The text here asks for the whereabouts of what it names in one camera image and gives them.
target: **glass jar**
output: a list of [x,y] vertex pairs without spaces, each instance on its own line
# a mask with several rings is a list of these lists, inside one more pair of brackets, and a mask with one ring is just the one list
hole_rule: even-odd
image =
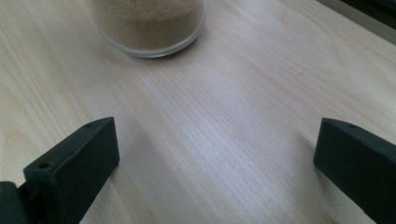
[[205,22],[205,0],[89,0],[89,7],[111,46],[144,58],[187,47]]

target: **jar base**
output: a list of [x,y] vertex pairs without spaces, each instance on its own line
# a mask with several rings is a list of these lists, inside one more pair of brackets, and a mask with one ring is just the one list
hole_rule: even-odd
[[102,37],[106,40],[106,42],[112,46],[114,49],[117,49],[123,53],[125,53],[128,56],[133,56],[133,57],[138,57],[138,58],[159,58],[163,57],[166,55],[170,55],[173,53],[176,53],[184,48],[186,48],[188,45],[190,45],[204,30],[204,23],[205,23],[205,17],[206,15],[203,16],[203,19],[198,26],[198,28],[190,35],[188,38],[185,40],[175,44],[174,46],[165,48],[165,49],[155,49],[155,50],[141,50],[141,49],[129,49],[126,48],[115,41],[113,41],[111,38],[106,36],[104,32],[102,32],[100,29],[99,33],[101,33]]

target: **wooden table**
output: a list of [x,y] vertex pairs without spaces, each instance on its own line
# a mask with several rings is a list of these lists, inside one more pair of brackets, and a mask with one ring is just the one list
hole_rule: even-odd
[[315,0],[214,0],[180,53],[109,47],[83,1],[0,4],[0,178],[115,117],[81,223],[373,223],[312,162],[323,117],[396,143],[396,46]]

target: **small hole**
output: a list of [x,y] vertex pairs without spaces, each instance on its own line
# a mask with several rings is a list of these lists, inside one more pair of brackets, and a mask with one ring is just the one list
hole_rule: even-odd
[[50,165],[49,165],[48,163],[41,163],[41,164],[38,166],[39,169],[47,169],[47,168],[49,168],[49,167],[50,167]]

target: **light wood surface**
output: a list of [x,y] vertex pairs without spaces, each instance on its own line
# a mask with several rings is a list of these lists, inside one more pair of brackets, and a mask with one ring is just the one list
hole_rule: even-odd
[[396,47],[314,0],[208,1],[175,55],[109,47],[84,1],[0,4],[0,179],[115,117],[81,223],[373,223],[312,159],[323,117],[396,143]]

